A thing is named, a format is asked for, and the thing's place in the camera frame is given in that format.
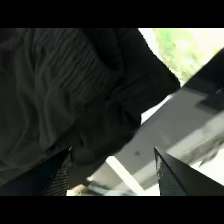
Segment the wrinkled fabric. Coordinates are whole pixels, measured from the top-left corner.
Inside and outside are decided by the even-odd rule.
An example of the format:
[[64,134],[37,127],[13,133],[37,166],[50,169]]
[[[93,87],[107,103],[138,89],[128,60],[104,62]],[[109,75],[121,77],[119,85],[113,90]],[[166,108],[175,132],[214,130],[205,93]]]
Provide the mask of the wrinkled fabric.
[[119,151],[179,82],[133,28],[0,29],[0,185],[72,146]]

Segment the black fabric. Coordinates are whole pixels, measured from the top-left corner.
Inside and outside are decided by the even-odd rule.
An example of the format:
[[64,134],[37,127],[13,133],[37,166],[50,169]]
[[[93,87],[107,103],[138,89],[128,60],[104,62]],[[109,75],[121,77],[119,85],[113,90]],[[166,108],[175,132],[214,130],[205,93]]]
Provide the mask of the black fabric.
[[137,29],[0,29],[0,185],[70,146],[117,152],[178,88]]

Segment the black garment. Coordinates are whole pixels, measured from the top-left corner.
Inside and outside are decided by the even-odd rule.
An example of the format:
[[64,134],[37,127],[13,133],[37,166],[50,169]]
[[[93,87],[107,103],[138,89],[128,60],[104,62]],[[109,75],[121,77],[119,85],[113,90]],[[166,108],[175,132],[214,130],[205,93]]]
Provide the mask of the black garment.
[[0,29],[0,185],[70,146],[117,152],[178,88],[137,29]]

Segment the green grass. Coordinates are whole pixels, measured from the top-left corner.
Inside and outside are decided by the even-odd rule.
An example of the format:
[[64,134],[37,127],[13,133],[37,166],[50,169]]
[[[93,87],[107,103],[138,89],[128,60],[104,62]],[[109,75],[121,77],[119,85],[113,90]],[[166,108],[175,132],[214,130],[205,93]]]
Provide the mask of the green grass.
[[224,29],[153,28],[164,63],[186,82],[223,46]]

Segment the black pointed object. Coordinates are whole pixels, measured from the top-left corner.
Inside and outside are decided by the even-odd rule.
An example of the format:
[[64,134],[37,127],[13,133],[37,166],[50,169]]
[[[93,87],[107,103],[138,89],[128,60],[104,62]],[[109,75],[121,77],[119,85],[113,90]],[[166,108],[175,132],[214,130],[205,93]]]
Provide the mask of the black pointed object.
[[161,196],[224,196],[221,184],[156,147],[154,151]]

